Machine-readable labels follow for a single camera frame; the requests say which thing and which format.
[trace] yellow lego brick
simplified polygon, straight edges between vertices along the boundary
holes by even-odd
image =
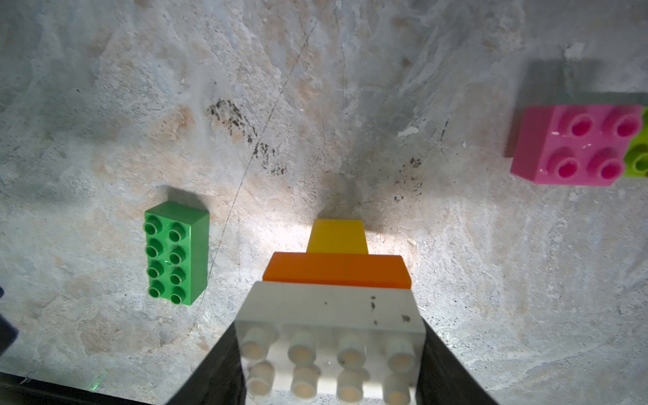
[[[306,252],[368,255],[369,250],[362,221],[315,220],[310,231]]]

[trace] pink lego brick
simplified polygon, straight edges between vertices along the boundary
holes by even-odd
[[[642,107],[538,106],[524,112],[511,173],[536,184],[609,186],[643,126]]]

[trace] crack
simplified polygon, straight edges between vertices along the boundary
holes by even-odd
[[[344,47],[342,46],[342,33],[340,32],[340,23],[338,22],[338,14],[335,12],[335,10],[333,10],[333,16],[335,17],[335,25],[338,28],[338,38],[340,39],[340,51],[342,53],[342,82],[344,85],[344,87],[342,88],[342,95],[344,97],[343,110],[345,110],[349,105],[349,103],[347,102],[347,62],[344,58]]]
[[[263,125],[263,129],[261,130],[261,134],[259,135],[259,139],[257,140],[257,144],[255,145],[255,150],[259,147],[259,144],[263,140],[263,135],[266,133],[266,129],[268,127],[268,123],[270,122],[270,119],[272,118],[273,113],[275,112],[275,108],[277,107],[277,104],[279,103],[279,99],[281,98],[281,95],[283,94],[284,90],[286,89],[286,85],[288,84],[288,81],[290,79],[290,76],[292,75],[292,72],[295,70],[295,67],[299,63],[299,59],[301,57],[301,53],[304,51],[306,48],[306,45],[308,45],[308,40],[310,39],[310,36],[312,35],[313,31],[315,30],[315,27],[319,23],[319,18],[321,17],[321,14],[324,12],[326,7],[328,6],[328,3],[330,0],[327,2],[327,4],[322,7],[321,11],[318,14],[318,18],[313,24],[313,28],[310,29],[310,32],[308,33],[308,36],[306,37],[306,40],[304,41],[304,44],[301,46],[299,50],[299,54],[297,54],[297,58],[295,59],[295,64],[292,66],[290,69],[290,72],[288,72],[288,77],[286,77],[286,81],[284,81],[283,86],[281,86],[281,90],[279,91],[279,94],[277,95],[277,98],[275,99],[274,104],[272,105],[272,109],[270,110],[270,114],[268,115],[268,119],[266,119],[265,124]],[[243,188],[243,182],[245,181],[245,177],[248,174],[248,170],[250,165],[252,164],[252,159],[254,158],[254,153],[252,153],[249,157],[248,164],[245,167],[245,170],[243,171],[243,176],[241,177],[241,181],[238,185],[237,192],[234,194],[234,199],[232,200],[232,204],[227,212],[227,218],[225,219],[225,224],[223,225],[223,230],[220,233],[220,238],[218,239],[218,245],[216,246],[215,252],[211,258],[211,265],[209,267],[209,273],[207,273],[207,283],[209,284],[209,280],[211,279],[211,272],[214,270],[214,263],[216,262],[216,256],[218,255],[218,252],[220,251],[220,245],[223,242],[223,237],[225,236],[225,230],[227,229],[227,224],[229,223],[229,218],[232,214],[232,211],[234,211],[234,206],[237,202],[238,199],[238,194],[240,193],[241,189]],[[200,308],[202,307],[203,301],[205,301],[205,296],[207,295],[207,291],[205,291],[202,294],[202,297],[200,298],[200,302],[198,303],[198,309],[196,310],[196,317],[194,318],[194,323],[191,325],[191,328],[189,329],[187,335],[182,338],[178,343],[184,341],[186,338],[189,337],[191,332],[194,330],[194,327],[196,327],[196,322],[198,321],[198,316],[200,315]]]

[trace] lego duplo brick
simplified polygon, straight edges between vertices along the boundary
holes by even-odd
[[[316,219],[310,230],[309,253],[369,254],[364,225],[360,220]]]
[[[511,173],[536,184],[609,186],[641,130],[636,106],[537,106],[524,113]]]
[[[411,288],[405,262],[397,255],[275,252],[263,281]]]
[[[149,295],[191,305],[207,286],[209,213],[167,201],[144,218]]]
[[[643,128],[632,138],[623,160],[626,177],[648,177],[648,108],[643,109]]]
[[[248,392],[407,404],[425,327],[411,290],[257,282],[235,319]]]

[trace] orange lego brick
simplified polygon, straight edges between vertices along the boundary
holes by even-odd
[[[340,286],[411,288],[401,256],[275,252],[263,281]]]

